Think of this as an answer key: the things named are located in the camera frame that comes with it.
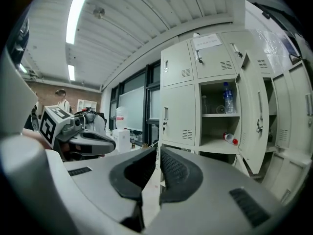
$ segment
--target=fluorescent light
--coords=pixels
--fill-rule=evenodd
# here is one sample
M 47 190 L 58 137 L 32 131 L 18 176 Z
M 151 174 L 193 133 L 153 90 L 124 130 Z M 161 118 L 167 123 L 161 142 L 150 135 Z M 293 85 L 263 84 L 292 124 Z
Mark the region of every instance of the fluorescent light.
M 27 73 L 27 70 L 25 69 L 25 67 L 24 67 L 22 64 L 20 64 L 20 69 L 21 69 L 24 73 Z
M 74 71 L 74 66 L 73 65 L 68 65 L 68 74 L 69 74 L 69 78 L 72 81 L 75 81 L 75 71 Z
M 67 36 L 66 36 L 66 42 L 69 44 L 74 44 L 75 42 L 76 27 L 84 2 L 85 0 L 73 0 L 70 6 L 67 19 Z

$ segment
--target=ceiling panel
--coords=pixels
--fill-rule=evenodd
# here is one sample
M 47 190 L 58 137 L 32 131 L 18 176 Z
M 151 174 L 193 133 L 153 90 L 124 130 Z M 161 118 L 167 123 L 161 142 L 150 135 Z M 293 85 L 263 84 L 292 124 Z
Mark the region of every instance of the ceiling panel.
M 72 0 L 39 0 L 29 13 L 27 46 L 40 76 L 100 86 L 136 52 L 168 30 L 200 17 L 227 13 L 225 0 L 86 0 L 75 44 L 65 44 Z M 104 9 L 99 17 L 96 11 Z

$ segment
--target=locker door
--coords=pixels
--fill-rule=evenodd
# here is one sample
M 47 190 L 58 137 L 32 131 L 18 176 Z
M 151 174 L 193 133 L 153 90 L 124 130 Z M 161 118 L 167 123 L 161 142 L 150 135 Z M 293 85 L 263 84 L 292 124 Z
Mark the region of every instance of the locker door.
M 289 87 L 291 101 L 292 129 L 289 148 L 310 153 L 313 128 L 312 124 L 309 124 L 312 118 L 309 116 L 309 113 L 312 111 L 312 88 L 304 63 L 302 61 L 299 62 L 293 69 L 286 72 L 284 76 Z
M 241 67 L 243 63 L 243 57 L 238 55 L 240 52 L 242 55 L 248 49 L 253 55 L 253 58 L 256 60 L 256 66 L 260 69 L 261 73 L 271 74 L 271 65 L 268 62 L 264 51 L 261 46 L 258 46 L 256 41 L 253 38 L 253 35 L 249 31 L 234 31 L 222 33 L 222 37 L 227 42 L 227 48 L 237 60 L 237 64 Z
M 163 122 L 166 122 L 162 139 L 195 145 L 196 102 L 195 86 L 186 85 L 161 92 Z
M 197 53 L 193 40 L 190 43 L 196 62 L 198 78 L 236 74 L 225 45 L 204 48 Z M 197 60 L 197 56 L 201 57 L 202 63 Z
M 289 147 L 291 130 L 291 103 L 284 75 L 273 79 L 277 100 L 277 134 L 276 146 L 280 148 Z
M 267 147 L 269 112 L 264 81 L 253 64 L 247 52 L 236 82 L 241 104 L 239 152 L 255 174 L 261 168 Z
M 233 166 L 236 169 L 240 170 L 246 176 L 250 177 L 249 172 L 248 172 L 248 170 L 246 168 L 246 165 L 245 165 L 244 160 L 243 160 L 241 155 L 236 155 L 235 161 L 233 163 Z
M 194 79 L 187 42 L 163 50 L 161 60 L 164 87 Z

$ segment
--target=brick wall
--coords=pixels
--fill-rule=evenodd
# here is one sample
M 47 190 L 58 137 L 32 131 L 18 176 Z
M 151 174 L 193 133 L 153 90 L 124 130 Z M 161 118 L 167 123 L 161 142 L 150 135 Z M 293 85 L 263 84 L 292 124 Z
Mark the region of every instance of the brick wall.
M 68 87 L 60 87 L 55 85 L 48 85 L 37 82 L 27 82 L 27 84 L 33 90 L 33 92 L 37 92 L 38 100 L 44 106 L 57 105 L 58 102 L 60 101 L 60 97 L 57 97 L 55 95 L 55 91 L 59 89 L 65 89 L 67 93 L 65 98 L 70 103 L 74 113 L 77 111 L 77 102 L 79 99 L 97 102 L 97 112 L 100 111 L 101 93 L 83 91 Z

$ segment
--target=water bottle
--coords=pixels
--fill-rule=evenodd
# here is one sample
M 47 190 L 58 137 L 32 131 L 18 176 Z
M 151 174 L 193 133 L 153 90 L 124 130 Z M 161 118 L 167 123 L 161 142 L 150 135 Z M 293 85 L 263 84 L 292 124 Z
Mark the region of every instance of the water bottle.
M 224 132 L 223 139 L 225 139 L 230 144 L 233 144 L 233 145 L 237 145 L 238 144 L 238 140 L 234 138 L 234 135 L 230 134 L 228 132 Z
M 127 109 L 118 107 L 116 109 L 116 127 L 118 130 L 124 130 L 127 127 Z
M 206 96 L 202 96 L 202 114 L 209 114 L 209 104 Z
M 223 98 L 225 100 L 226 113 L 236 113 L 233 102 L 233 92 L 229 89 L 227 82 L 224 83 Z

